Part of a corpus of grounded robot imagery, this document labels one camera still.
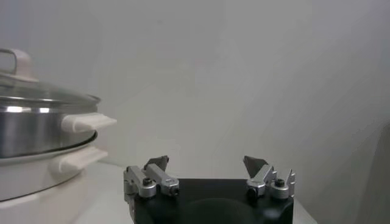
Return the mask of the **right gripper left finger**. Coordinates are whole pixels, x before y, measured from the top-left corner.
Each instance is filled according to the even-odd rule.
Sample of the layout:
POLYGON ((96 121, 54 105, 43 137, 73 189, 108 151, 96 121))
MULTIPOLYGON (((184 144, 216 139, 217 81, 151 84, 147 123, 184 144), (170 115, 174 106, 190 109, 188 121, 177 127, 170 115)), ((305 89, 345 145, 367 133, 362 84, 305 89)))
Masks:
POLYGON ((175 203, 180 196, 180 182, 166 173, 167 155, 151 158, 143 167, 127 166, 123 172, 124 200, 127 203, 152 200, 175 203))

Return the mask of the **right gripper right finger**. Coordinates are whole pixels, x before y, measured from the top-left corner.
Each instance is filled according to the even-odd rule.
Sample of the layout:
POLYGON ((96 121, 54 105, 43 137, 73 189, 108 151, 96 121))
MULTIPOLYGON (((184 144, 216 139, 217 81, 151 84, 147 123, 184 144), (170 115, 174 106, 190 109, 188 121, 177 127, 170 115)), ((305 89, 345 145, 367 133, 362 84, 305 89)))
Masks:
POLYGON ((244 156, 243 163, 249 174, 246 184, 250 200, 258 200, 266 194, 276 200, 294 198, 296 173, 292 169, 278 172, 264 159, 251 156, 244 156))

